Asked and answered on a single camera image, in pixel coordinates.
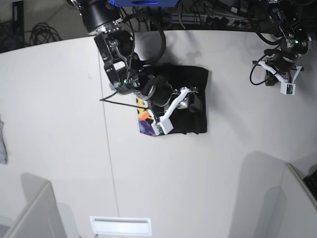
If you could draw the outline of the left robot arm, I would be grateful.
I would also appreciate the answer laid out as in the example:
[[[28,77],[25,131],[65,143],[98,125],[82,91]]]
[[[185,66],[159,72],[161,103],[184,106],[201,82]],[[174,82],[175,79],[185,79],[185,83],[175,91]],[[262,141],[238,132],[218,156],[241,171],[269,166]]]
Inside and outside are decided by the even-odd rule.
[[[278,40],[274,42],[255,30],[264,42],[279,46],[267,52],[268,56],[272,56],[268,65],[279,73],[289,73],[297,60],[307,54],[312,47],[312,39],[302,26],[296,8],[286,0],[258,0],[254,3],[254,7],[266,14],[279,29],[276,36]]]

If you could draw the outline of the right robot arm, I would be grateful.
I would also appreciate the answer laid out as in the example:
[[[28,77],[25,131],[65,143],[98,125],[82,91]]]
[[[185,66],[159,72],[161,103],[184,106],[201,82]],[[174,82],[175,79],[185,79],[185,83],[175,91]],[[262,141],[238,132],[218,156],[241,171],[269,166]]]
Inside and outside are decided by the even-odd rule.
[[[102,98],[110,102],[116,95],[135,94],[149,103],[143,110],[167,107],[169,110],[201,112],[203,99],[194,85],[173,87],[170,76],[158,70],[158,62],[166,49],[166,36],[160,25],[149,15],[136,12],[126,14],[108,0],[69,0],[82,17],[86,31],[93,35],[95,44],[104,63],[104,70],[114,93]],[[124,30],[122,25],[134,18],[145,18],[152,22],[160,37],[160,50],[153,57],[141,60],[135,52],[135,31]]]

